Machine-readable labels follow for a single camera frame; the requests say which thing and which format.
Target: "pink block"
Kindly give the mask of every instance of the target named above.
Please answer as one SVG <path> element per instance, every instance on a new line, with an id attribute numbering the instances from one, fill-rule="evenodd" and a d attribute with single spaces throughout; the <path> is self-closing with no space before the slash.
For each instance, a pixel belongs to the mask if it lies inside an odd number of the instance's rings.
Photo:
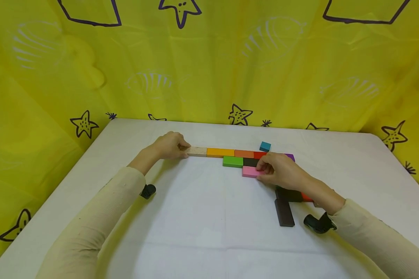
<path id="1" fill-rule="evenodd" d="M 256 178 L 258 175 L 264 174 L 263 170 L 257 171 L 255 167 L 242 167 L 242 176 Z"/>

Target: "orange block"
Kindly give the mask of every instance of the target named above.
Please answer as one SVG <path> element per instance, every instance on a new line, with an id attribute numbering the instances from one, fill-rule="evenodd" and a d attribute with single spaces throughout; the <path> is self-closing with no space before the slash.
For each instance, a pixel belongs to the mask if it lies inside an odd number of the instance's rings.
<path id="1" fill-rule="evenodd" d="M 235 150 L 235 157 L 254 158 L 255 153 L 247 150 Z"/>
<path id="2" fill-rule="evenodd" d="M 208 148 L 206 150 L 207 157 L 223 158 L 224 156 L 235 156 L 234 149 L 220 149 L 220 148 Z"/>

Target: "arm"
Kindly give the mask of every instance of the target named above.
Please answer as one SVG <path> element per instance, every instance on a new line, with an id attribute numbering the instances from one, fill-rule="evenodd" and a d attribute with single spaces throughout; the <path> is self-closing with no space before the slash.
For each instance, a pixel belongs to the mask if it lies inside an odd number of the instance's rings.
<path id="1" fill-rule="evenodd" d="M 315 200 L 337 226 L 336 232 L 368 256 L 389 278 L 419 279 L 419 248 L 368 211 L 313 178 L 286 155 L 260 159 L 258 180 L 301 191 Z"/>
<path id="2" fill-rule="evenodd" d="M 143 149 L 76 215 L 48 250 L 37 279 L 93 279 L 98 253 L 121 215 L 145 185 L 145 174 L 159 159 L 187 158 L 190 145 L 169 132 Z"/>

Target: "green block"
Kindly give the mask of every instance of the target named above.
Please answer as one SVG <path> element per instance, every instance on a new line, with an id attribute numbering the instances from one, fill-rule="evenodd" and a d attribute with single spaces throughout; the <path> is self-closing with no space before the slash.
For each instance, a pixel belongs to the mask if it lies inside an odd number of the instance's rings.
<path id="1" fill-rule="evenodd" d="M 224 156 L 223 157 L 223 166 L 224 167 L 240 167 L 240 168 L 242 168 L 244 166 L 244 158 Z"/>

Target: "square outline drawing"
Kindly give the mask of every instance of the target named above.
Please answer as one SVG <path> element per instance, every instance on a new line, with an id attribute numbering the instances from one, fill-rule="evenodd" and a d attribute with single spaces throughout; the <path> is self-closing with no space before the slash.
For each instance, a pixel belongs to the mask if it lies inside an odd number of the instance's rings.
<path id="1" fill-rule="evenodd" d="M 344 17 L 331 17 L 330 15 L 327 15 L 327 12 L 329 11 L 329 8 L 332 4 L 332 0 L 329 0 L 329 3 L 327 3 L 326 9 L 324 10 L 324 14 L 322 17 L 327 21 L 336 21 L 336 22 L 342 22 L 342 23 L 363 23 L 363 24 L 392 24 L 396 18 L 400 15 L 400 13 L 403 11 L 405 6 L 410 2 L 410 0 L 404 0 L 402 5 L 399 7 L 397 12 L 393 15 L 390 21 L 371 21 L 371 20 L 359 20 L 359 19 L 353 19 L 353 18 L 344 18 Z"/>
<path id="2" fill-rule="evenodd" d="M 71 20 L 71 21 L 74 21 L 74 22 L 77 22 L 77 23 L 89 24 L 89 25 L 93 25 L 93 26 L 103 26 L 103 27 L 116 27 L 116 26 L 121 26 L 122 25 L 121 24 L 121 18 L 119 18 L 118 8 L 116 7 L 115 0 L 110 0 L 110 2 L 112 2 L 113 12 L 115 12 L 116 21 L 118 21 L 118 23 L 98 23 L 98 22 L 95 22 L 95 21 L 87 21 L 87 20 L 83 20 L 83 19 L 72 18 L 68 14 L 68 11 L 65 8 L 65 6 L 63 6 L 62 0 L 57 0 L 57 2 L 61 6 L 61 8 L 62 8 L 65 16 L 68 18 L 68 20 Z"/>

